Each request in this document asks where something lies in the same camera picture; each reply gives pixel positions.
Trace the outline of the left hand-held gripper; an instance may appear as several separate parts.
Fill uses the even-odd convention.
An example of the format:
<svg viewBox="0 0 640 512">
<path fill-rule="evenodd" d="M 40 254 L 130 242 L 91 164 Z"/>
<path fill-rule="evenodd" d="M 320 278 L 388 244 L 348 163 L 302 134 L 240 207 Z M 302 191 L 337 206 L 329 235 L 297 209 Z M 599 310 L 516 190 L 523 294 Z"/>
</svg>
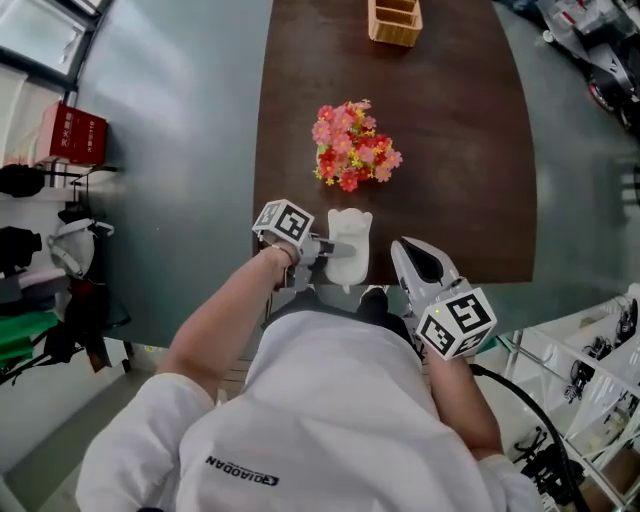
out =
<svg viewBox="0 0 640 512">
<path fill-rule="evenodd" d="M 293 246 L 297 262 L 285 274 L 283 287 L 295 292 L 307 289 L 311 267 L 319 257 L 350 258 L 357 249 L 347 243 L 324 240 L 311 232 L 314 216 L 286 199 L 267 202 L 252 226 L 260 242 L 286 241 Z"/>
</svg>

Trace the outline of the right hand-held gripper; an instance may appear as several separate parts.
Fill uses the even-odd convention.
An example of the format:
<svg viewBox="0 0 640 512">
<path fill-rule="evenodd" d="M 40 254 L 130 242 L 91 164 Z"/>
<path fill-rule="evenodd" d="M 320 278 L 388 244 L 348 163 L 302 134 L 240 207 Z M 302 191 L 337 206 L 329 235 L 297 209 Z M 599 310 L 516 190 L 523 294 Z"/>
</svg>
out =
<svg viewBox="0 0 640 512">
<path fill-rule="evenodd" d="M 433 299 L 440 290 L 456 286 L 461 277 L 441 249 L 403 236 L 391 245 L 391 258 L 399 285 L 413 304 Z M 476 350 L 497 324 L 480 287 L 459 286 L 447 298 L 432 301 L 422 312 L 413 334 L 443 360 Z"/>
</svg>

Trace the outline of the white bear-shaped plastic figure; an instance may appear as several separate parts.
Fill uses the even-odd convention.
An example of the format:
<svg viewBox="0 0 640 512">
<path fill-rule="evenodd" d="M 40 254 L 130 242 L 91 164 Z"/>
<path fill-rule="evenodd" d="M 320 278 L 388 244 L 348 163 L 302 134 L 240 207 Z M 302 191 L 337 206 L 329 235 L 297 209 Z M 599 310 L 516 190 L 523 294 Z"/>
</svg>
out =
<svg viewBox="0 0 640 512">
<path fill-rule="evenodd" d="M 368 274 L 373 215 L 357 208 L 347 208 L 331 209 L 327 217 L 329 240 L 351 244 L 357 249 L 354 257 L 328 258 L 325 267 L 327 279 L 349 293 L 350 288 L 362 284 Z"/>
</svg>

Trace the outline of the person's right forearm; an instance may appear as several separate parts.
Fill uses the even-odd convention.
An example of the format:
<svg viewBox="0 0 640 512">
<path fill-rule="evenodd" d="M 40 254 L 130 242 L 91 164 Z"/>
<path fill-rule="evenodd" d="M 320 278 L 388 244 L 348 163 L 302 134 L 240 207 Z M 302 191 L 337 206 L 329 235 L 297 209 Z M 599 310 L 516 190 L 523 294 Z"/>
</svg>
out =
<svg viewBox="0 0 640 512">
<path fill-rule="evenodd" d="M 427 360 L 440 420 L 461 438 L 477 460 L 503 455 L 499 424 L 470 365 L 463 357 L 444 360 L 430 347 Z"/>
</svg>

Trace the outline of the person's left forearm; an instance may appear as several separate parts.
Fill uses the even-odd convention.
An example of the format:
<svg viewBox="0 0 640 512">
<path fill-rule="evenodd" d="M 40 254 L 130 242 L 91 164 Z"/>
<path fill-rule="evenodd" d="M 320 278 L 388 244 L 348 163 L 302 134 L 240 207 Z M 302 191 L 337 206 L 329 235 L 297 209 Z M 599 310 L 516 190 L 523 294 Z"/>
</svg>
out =
<svg viewBox="0 0 640 512">
<path fill-rule="evenodd" d="M 296 247 L 279 240 L 243 264 L 181 325 L 158 372 L 186 377 L 215 399 L 267 299 L 298 260 Z"/>
</svg>

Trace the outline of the person's dark trousers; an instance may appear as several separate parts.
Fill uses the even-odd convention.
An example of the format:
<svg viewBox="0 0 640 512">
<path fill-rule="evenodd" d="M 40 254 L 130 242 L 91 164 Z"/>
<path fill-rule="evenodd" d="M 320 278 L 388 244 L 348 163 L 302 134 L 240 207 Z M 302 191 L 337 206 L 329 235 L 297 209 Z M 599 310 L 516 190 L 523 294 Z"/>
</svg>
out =
<svg viewBox="0 0 640 512">
<path fill-rule="evenodd" d="M 403 338 L 421 362 L 425 359 L 424 345 L 414 341 L 403 318 L 389 311 L 389 300 L 383 286 L 369 286 L 361 296 L 355 312 L 325 304 L 315 289 L 309 286 L 305 291 L 298 292 L 291 301 L 266 318 L 260 327 L 266 329 L 276 320 L 298 312 L 328 314 L 385 328 Z"/>
</svg>

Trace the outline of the dark wooden table white legs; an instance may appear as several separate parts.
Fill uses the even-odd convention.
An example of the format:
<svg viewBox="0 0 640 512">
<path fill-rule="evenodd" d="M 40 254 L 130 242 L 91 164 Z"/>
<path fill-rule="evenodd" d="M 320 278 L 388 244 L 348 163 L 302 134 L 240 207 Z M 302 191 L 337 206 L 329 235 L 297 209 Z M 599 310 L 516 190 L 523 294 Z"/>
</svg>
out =
<svg viewBox="0 0 640 512">
<path fill-rule="evenodd" d="M 392 284 L 401 236 L 446 252 L 474 283 L 528 282 L 536 243 L 534 151 L 521 81 L 491 0 L 419 0 L 411 48 L 368 36 L 366 0 L 273 0 L 254 200 L 286 199 L 325 232 L 330 209 L 373 216 L 368 279 Z M 313 174 L 324 105 L 367 99 L 403 157 L 354 192 Z"/>
</svg>

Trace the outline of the black gadget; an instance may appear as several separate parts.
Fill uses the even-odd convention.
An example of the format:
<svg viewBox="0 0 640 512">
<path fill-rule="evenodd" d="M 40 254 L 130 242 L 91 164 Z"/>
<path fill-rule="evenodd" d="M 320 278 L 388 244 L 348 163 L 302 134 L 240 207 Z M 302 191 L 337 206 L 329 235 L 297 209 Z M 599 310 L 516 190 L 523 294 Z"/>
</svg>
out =
<svg viewBox="0 0 640 512">
<path fill-rule="evenodd" d="M 608 356 L 613 349 L 614 346 L 608 338 L 597 336 L 590 345 L 583 349 L 583 352 L 588 357 L 600 361 Z"/>
<path fill-rule="evenodd" d="M 632 299 L 626 308 L 622 310 L 616 327 L 615 347 L 619 347 L 633 338 L 636 334 L 639 318 L 638 302 Z"/>
<path fill-rule="evenodd" d="M 571 404 L 581 400 L 586 385 L 595 374 L 595 369 L 581 360 L 576 360 L 570 371 L 570 384 L 564 391 L 564 398 Z"/>
</svg>

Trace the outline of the black folding stand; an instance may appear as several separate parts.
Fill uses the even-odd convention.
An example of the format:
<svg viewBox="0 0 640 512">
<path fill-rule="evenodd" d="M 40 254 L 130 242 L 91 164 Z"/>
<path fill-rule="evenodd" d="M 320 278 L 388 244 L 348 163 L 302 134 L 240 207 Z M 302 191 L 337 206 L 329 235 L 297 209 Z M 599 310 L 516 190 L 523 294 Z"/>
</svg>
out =
<svg viewBox="0 0 640 512">
<path fill-rule="evenodd" d="M 565 472 L 559 450 L 549 432 L 541 426 L 530 430 L 508 450 L 519 471 L 531 479 L 546 505 L 568 506 L 571 491 L 564 483 Z"/>
</svg>

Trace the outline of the wooden organizer box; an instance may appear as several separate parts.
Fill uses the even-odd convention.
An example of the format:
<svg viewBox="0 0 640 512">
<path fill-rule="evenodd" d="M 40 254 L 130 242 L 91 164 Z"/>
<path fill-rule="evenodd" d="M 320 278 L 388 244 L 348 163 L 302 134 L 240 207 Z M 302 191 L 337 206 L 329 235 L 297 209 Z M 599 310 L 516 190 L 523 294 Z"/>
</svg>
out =
<svg viewBox="0 0 640 512">
<path fill-rule="evenodd" d="M 368 0 L 368 35 L 372 41 L 412 48 L 422 28 L 419 0 Z"/>
</svg>

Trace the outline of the black coat rack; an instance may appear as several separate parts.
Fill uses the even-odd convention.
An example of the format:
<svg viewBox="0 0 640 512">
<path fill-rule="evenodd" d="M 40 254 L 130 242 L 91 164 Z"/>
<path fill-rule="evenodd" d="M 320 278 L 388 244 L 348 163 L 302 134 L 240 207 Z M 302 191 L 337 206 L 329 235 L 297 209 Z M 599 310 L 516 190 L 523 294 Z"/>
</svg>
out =
<svg viewBox="0 0 640 512">
<path fill-rule="evenodd" d="M 93 217 L 90 208 L 71 201 L 57 214 L 61 225 Z M 58 322 L 32 341 L 33 354 L 15 359 L 0 370 L 0 385 L 15 382 L 25 371 L 44 366 L 67 364 L 78 353 L 96 353 L 106 331 L 128 324 L 130 315 L 115 320 L 114 309 L 123 305 L 108 286 L 100 282 L 94 267 L 84 278 L 70 277 L 57 267 L 47 246 L 50 236 L 16 226 L 0 227 L 0 316 L 49 311 Z"/>
</svg>

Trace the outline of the red box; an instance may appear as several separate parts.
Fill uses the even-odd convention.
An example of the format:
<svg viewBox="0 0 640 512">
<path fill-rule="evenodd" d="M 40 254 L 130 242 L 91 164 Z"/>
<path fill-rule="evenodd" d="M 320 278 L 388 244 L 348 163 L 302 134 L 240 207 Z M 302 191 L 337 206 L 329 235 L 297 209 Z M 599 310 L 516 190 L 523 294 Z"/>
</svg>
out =
<svg viewBox="0 0 640 512">
<path fill-rule="evenodd" d="M 35 163 L 81 167 L 105 162 L 108 123 L 104 118 L 57 102 L 43 113 L 35 149 Z"/>
</svg>

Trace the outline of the green jacket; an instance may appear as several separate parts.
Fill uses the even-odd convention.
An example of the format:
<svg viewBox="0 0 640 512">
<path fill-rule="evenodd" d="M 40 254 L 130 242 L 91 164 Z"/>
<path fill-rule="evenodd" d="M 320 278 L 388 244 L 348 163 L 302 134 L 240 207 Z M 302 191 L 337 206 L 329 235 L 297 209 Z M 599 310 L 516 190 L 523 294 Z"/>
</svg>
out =
<svg viewBox="0 0 640 512">
<path fill-rule="evenodd" d="M 56 314 L 49 311 L 0 316 L 0 370 L 15 359 L 30 357 L 32 341 L 57 322 Z"/>
</svg>

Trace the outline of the large glass window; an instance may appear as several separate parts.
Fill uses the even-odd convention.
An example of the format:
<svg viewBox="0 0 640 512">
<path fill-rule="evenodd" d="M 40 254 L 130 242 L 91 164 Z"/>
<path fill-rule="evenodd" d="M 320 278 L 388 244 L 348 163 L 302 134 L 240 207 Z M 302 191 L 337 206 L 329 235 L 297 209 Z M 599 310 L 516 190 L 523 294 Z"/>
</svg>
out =
<svg viewBox="0 0 640 512">
<path fill-rule="evenodd" d="M 113 0 L 0 0 L 0 64 L 62 92 L 78 77 Z"/>
</svg>

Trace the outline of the white strapped headset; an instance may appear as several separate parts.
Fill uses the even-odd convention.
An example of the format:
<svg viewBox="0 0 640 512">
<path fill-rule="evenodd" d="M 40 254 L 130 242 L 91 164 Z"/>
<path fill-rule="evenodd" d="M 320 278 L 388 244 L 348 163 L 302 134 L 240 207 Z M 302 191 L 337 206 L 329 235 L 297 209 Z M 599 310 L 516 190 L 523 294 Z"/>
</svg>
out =
<svg viewBox="0 0 640 512">
<path fill-rule="evenodd" d="M 73 278 L 84 278 L 95 255 L 95 240 L 111 237 L 113 225 L 92 218 L 84 218 L 61 225 L 47 238 L 53 263 Z"/>
</svg>

